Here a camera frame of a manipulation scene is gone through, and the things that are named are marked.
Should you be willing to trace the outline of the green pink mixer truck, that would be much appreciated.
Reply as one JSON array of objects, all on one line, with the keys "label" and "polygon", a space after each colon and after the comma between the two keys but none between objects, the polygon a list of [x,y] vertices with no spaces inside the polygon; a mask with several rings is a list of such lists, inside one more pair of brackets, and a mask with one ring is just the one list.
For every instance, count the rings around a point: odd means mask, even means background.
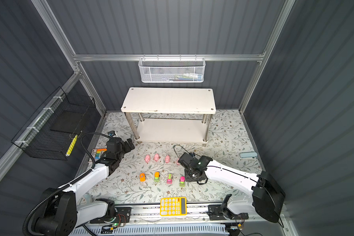
[{"label": "green pink mixer truck", "polygon": [[185,177],[184,177],[184,176],[182,176],[182,177],[180,178],[180,183],[179,183],[179,185],[180,185],[181,187],[185,187]]}]

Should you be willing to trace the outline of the pink green toy truck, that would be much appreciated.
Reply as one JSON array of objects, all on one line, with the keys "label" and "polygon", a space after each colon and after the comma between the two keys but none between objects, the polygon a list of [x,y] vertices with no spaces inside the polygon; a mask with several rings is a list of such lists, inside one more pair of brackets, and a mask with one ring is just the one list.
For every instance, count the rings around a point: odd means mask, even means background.
[{"label": "pink green toy truck", "polygon": [[172,183],[173,183],[173,175],[172,174],[168,174],[167,184],[172,184]]}]

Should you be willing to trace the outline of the green orange mixer truck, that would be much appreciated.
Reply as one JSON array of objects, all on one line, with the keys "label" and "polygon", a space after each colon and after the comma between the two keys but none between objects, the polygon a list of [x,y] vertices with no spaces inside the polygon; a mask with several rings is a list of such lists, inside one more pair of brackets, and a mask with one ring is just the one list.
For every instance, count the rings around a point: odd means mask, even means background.
[{"label": "green orange mixer truck", "polygon": [[160,173],[159,172],[154,173],[154,182],[155,183],[160,182]]}]

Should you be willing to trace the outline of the orange toy bulldozer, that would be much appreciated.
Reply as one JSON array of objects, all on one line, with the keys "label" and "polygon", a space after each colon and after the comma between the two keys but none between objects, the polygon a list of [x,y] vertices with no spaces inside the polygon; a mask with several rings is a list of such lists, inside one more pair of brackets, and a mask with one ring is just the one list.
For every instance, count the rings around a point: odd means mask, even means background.
[{"label": "orange toy bulldozer", "polygon": [[144,173],[140,174],[140,182],[144,182],[146,180],[146,176]]}]

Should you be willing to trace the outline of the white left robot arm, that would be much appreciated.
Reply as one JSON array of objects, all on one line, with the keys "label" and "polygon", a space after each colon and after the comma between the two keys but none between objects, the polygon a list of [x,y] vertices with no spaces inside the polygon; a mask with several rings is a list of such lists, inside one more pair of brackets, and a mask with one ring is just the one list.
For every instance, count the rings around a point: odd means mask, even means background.
[{"label": "white left robot arm", "polygon": [[99,160],[92,157],[92,167],[59,188],[48,188],[40,201],[26,216],[22,232],[25,236],[68,236],[76,227],[85,227],[91,220],[108,224],[118,220],[115,202],[99,198],[79,204],[81,198],[96,184],[119,167],[124,155],[135,149],[131,139],[107,136],[107,149]]}]

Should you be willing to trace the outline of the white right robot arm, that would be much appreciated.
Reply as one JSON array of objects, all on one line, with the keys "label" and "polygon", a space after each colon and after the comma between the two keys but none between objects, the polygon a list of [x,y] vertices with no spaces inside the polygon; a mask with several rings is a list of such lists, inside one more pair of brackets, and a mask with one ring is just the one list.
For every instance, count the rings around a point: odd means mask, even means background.
[{"label": "white right robot arm", "polygon": [[197,159],[186,152],[178,163],[184,167],[188,182],[204,185],[208,181],[216,181],[247,195],[244,198],[226,195],[220,206],[225,218],[234,219],[242,213],[255,212],[269,222],[280,221],[286,194],[270,173],[247,173],[223,165],[211,157],[201,156]]}]

